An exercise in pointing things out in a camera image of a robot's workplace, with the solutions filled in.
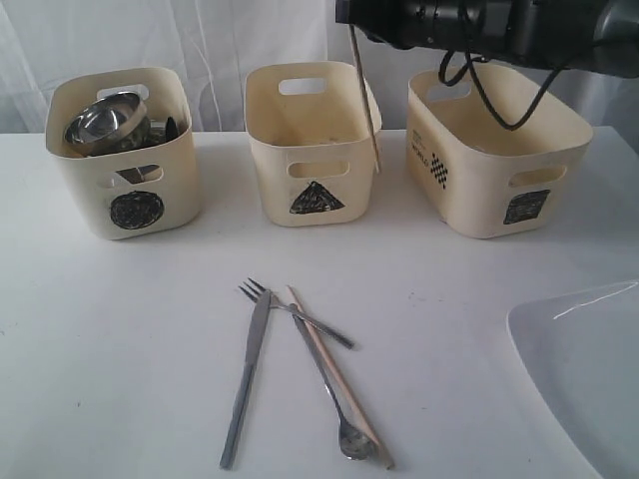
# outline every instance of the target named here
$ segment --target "plastic storage bin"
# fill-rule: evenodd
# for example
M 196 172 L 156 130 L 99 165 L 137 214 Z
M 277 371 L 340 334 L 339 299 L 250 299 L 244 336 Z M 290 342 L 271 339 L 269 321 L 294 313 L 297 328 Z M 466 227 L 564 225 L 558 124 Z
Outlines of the plastic storage bin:
M 177 139 L 132 152 L 81 158 L 63 140 L 68 123 L 105 90 L 144 86 L 151 119 L 172 116 L 183 132 Z M 47 150 L 67 188 L 97 236 L 119 240 L 175 228 L 200 210 L 199 176 L 191 114 L 178 75 L 164 68 L 142 68 L 77 78 L 54 93 L 46 127 Z M 116 172 L 158 166 L 143 183 L 131 184 Z
M 309 93 L 305 86 L 313 81 L 319 88 Z M 367 93 L 377 133 L 381 116 Z M 374 152 L 355 68 L 339 62 L 268 66 L 249 75 L 246 95 L 247 131 L 271 221 L 300 227 L 361 216 Z
M 475 68 L 497 111 L 509 123 L 518 120 L 539 87 L 507 67 Z M 585 120 L 548 93 L 528 123 L 509 132 L 485 109 L 468 74 L 455 88 L 441 85 L 437 72 L 410 80 L 408 168 L 443 219 L 469 237 L 544 225 L 592 135 Z

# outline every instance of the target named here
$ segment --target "white table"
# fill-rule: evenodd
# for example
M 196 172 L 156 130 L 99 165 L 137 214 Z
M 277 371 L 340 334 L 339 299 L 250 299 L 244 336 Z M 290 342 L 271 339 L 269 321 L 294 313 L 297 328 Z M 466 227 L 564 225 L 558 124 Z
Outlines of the white table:
M 276 227 L 245 134 L 197 134 L 204 210 L 124 241 L 85 227 L 39 135 L 0 137 L 0 477 L 572 478 L 591 469 L 510 343 L 522 301 L 639 275 L 639 160 L 597 129 L 548 227 L 492 240 L 443 224 L 382 134 L 352 224 Z M 361 345 L 331 345 L 397 462 L 340 456 L 306 346 L 272 314 L 237 471 L 222 452 L 252 305 L 247 275 Z

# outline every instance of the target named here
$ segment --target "bin handle hole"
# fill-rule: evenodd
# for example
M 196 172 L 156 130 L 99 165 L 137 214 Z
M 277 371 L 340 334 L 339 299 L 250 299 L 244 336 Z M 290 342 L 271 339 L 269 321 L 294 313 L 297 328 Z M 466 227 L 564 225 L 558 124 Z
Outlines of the bin handle hole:
M 117 172 L 107 173 L 98 180 L 102 188 L 119 188 L 127 185 L 156 182 L 164 176 L 164 170 L 159 165 L 145 165 L 144 167 L 127 168 Z
M 96 95 L 97 100 L 102 100 L 109 95 L 114 95 L 120 92 L 135 92 L 140 95 L 142 100 L 146 100 L 149 98 L 149 88 L 146 85 L 142 85 L 140 83 L 136 85 L 123 85 L 122 87 L 112 87 L 112 88 L 103 88 L 98 91 Z
M 278 86 L 282 95 L 316 95 L 326 91 L 324 78 L 290 78 Z
M 568 169 L 564 166 L 542 168 L 531 172 L 522 172 L 513 175 L 508 181 L 511 188 L 528 187 L 561 180 Z
M 460 82 L 452 87 L 445 85 L 436 85 L 426 92 L 426 101 L 428 103 L 442 102 L 444 100 L 456 100 L 465 98 L 470 95 L 472 86 L 470 82 Z
M 291 163 L 288 173 L 293 178 L 330 178 L 341 177 L 349 170 L 348 162 L 308 162 Z

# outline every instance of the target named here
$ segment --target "fork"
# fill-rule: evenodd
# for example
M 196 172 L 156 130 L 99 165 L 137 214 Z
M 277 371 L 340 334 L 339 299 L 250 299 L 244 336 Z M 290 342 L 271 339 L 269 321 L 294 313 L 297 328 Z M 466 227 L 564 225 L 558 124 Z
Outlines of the fork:
M 246 281 L 244 281 L 244 286 L 245 287 L 240 286 L 240 290 L 252 302 L 258 302 L 258 298 L 260 297 L 260 295 L 262 293 L 266 292 L 267 289 L 265 287 L 263 287 L 261 284 L 259 284 L 257 281 L 255 281 L 255 280 L 253 280 L 251 278 L 249 278 L 249 282 L 251 284 L 248 284 Z M 353 349 L 353 347 L 355 346 L 354 342 L 352 342 L 346 336 L 341 334 L 339 331 L 336 331 L 335 329 L 333 329 L 332 327 L 330 327 L 326 323 L 321 322 L 318 319 L 315 319 L 314 317 L 309 316 L 308 314 L 299 311 L 296 307 L 292 307 L 292 306 L 290 306 L 288 304 L 284 304 L 283 302 L 281 302 L 278 299 L 276 294 L 274 292 L 272 292 L 272 291 L 271 291 L 271 308 L 282 309 L 284 311 L 289 312 L 290 314 L 294 314 L 294 315 L 298 316 L 299 318 L 303 319 L 305 322 L 310 324 L 312 327 L 314 327 L 318 331 L 321 331 L 324 334 L 332 337 L 335 341 L 337 341 L 342 346 L 347 347 L 348 349 Z

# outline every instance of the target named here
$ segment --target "white tray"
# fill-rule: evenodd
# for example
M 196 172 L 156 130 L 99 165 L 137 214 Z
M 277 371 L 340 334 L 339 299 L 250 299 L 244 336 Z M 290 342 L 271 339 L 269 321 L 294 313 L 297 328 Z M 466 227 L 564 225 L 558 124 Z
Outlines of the white tray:
M 510 335 L 546 404 L 606 479 L 639 477 L 639 280 L 515 307 Z

